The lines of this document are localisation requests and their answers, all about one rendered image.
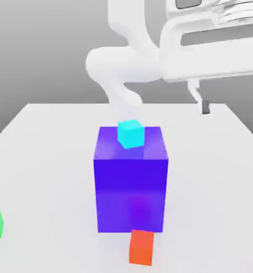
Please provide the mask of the small orange cube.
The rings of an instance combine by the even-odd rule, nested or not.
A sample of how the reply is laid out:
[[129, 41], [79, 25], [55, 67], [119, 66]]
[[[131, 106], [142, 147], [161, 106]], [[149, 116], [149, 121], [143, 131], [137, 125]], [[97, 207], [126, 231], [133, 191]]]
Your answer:
[[129, 263], [152, 266], [154, 233], [132, 230], [129, 244]]

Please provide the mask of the large blue-violet box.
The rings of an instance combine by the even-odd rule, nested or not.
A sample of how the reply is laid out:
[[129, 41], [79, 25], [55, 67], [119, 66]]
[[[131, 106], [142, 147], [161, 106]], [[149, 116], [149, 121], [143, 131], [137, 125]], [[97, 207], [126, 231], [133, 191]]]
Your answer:
[[99, 232], [162, 232], [168, 155], [161, 128], [145, 128], [145, 145], [124, 149], [116, 127], [101, 127], [94, 163]]

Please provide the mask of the small cyan cube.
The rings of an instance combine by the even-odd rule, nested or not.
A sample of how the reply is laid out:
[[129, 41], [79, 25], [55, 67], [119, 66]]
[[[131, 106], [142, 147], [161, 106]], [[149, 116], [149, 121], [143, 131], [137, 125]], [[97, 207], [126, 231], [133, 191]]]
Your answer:
[[124, 149], [144, 146], [145, 127], [136, 119], [119, 122], [118, 142]]

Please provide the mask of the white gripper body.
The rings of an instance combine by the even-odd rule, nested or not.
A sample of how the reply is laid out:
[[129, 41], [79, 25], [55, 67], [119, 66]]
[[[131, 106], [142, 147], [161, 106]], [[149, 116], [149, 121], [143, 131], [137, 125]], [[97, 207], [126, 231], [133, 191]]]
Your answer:
[[212, 29], [217, 29], [216, 16], [175, 17], [164, 25], [159, 58], [165, 81], [253, 75], [253, 37], [181, 45], [183, 34]]

